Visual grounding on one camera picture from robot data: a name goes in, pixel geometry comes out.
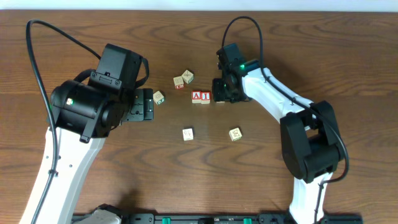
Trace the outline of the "red letter I block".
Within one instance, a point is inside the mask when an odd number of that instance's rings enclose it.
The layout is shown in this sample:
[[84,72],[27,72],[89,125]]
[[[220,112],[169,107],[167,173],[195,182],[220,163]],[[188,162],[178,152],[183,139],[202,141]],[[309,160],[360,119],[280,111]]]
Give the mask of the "red letter I block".
[[211,102],[211,93],[209,91],[201,92],[201,104],[210,104]]

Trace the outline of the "red letter A block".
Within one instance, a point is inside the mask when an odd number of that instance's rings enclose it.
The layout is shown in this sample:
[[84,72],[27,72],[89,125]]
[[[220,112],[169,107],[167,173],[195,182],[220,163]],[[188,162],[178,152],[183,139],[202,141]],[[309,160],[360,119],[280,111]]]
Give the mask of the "red letter A block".
[[201,91],[192,91],[192,103],[201,103]]

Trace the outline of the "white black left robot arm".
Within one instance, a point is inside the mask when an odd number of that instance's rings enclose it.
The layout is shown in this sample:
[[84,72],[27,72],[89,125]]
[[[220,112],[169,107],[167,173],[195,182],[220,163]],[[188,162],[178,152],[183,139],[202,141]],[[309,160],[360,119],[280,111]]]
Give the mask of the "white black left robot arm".
[[107,44],[97,69],[56,87],[39,173],[21,223],[69,223],[86,175],[110,132],[126,122],[154,118],[153,91],[137,79],[143,56]]

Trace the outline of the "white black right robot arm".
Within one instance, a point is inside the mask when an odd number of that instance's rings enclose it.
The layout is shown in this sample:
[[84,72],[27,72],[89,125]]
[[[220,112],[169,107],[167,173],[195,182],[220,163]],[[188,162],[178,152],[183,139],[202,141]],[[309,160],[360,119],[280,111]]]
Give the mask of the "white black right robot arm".
[[255,100],[278,121],[282,158],[294,177],[289,213],[296,223],[319,223],[326,186],[344,179],[349,169],[331,104],[299,96],[257,60],[220,59],[218,68],[222,77],[213,81],[215,101]]

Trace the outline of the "wooden block engraved zero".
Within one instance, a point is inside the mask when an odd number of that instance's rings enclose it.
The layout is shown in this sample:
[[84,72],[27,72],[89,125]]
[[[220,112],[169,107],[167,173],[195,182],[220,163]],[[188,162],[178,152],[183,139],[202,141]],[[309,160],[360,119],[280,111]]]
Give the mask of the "wooden block engraved zero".
[[162,94],[161,91],[156,91],[153,94],[153,101],[155,104],[160,105],[165,101],[165,96]]

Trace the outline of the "wooden block engraved five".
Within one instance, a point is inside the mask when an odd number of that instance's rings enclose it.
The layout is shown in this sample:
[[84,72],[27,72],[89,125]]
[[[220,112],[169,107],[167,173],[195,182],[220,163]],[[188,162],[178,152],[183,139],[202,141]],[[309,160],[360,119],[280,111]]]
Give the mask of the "wooden block engraved five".
[[184,80],[181,76],[174,77],[173,81],[174,81],[175,89],[181,89],[184,87]]

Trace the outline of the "wooden dragonfly picture block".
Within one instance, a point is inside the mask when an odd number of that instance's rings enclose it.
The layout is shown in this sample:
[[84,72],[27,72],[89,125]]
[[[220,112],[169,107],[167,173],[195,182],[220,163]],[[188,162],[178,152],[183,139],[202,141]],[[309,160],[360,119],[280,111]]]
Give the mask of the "wooden dragonfly picture block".
[[183,78],[183,81],[184,81],[186,84],[190,84],[190,83],[193,81],[193,79],[194,79],[194,74],[193,74],[193,72],[191,72],[191,71],[189,71],[189,70],[185,70],[185,71],[182,73],[182,78]]

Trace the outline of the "wooden block green side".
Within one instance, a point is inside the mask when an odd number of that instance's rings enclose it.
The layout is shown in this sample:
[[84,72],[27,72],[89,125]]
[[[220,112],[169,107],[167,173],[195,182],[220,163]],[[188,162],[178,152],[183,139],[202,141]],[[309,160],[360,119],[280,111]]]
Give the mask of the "wooden block green side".
[[239,128],[234,128],[229,131],[229,136],[232,141],[237,141],[242,138],[242,133]]

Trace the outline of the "white block blue engraving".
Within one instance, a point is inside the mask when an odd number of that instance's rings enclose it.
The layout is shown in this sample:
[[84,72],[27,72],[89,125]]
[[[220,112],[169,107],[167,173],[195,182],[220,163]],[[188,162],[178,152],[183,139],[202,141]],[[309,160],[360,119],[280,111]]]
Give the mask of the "white block blue engraving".
[[184,141],[190,141],[190,140],[194,139],[193,129],[192,128],[183,129],[182,133],[183,133],[183,140]]

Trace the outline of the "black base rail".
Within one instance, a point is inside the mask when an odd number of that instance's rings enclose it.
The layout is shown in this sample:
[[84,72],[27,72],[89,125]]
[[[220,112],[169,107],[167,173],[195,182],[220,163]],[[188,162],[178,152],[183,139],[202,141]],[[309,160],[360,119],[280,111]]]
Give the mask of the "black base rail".
[[[287,213],[258,215],[154,215],[137,213],[122,217],[121,223],[130,224],[288,224],[296,223]],[[363,224],[359,215],[325,215],[318,223]]]

